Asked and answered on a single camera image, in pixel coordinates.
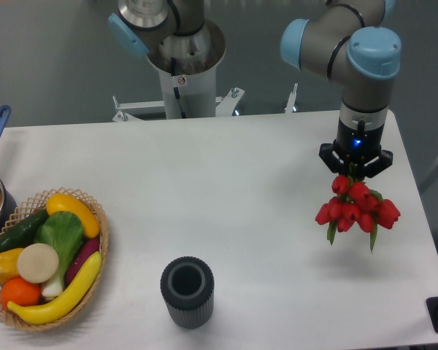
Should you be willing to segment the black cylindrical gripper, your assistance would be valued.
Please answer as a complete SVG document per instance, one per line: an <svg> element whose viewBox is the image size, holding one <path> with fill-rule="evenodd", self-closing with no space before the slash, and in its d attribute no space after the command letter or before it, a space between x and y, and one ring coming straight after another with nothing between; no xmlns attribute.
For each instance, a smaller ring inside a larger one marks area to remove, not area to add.
<svg viewBox="0 0 438 350"><path fill-rule="evenodd" d="M361 110L342 102L335 143L320 145L319 157L328 169L348 175L350 162L358 163L358 178L374 178L393 164L393 153L380 142L388 107Z"/></svg>

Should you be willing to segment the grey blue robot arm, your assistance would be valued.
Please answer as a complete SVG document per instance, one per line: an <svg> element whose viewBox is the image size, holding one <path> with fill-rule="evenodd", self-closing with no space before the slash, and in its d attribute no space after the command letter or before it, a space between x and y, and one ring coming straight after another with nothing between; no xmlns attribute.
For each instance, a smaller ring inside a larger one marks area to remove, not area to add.
<svg viewBox="0 0 438 350"><path fill-rule="evenodd" d="M380 144L402 51L398 35L381 26L393 6L328 1L320 20L294 20L280 40L287 64L342 86L337 136L319 155L331 171L355 179L372 178L393 162ZM216 68L226 42L205 18L202 1L119 1L108 25L127 51L158 71L169 119L218 114Z"/></svg>

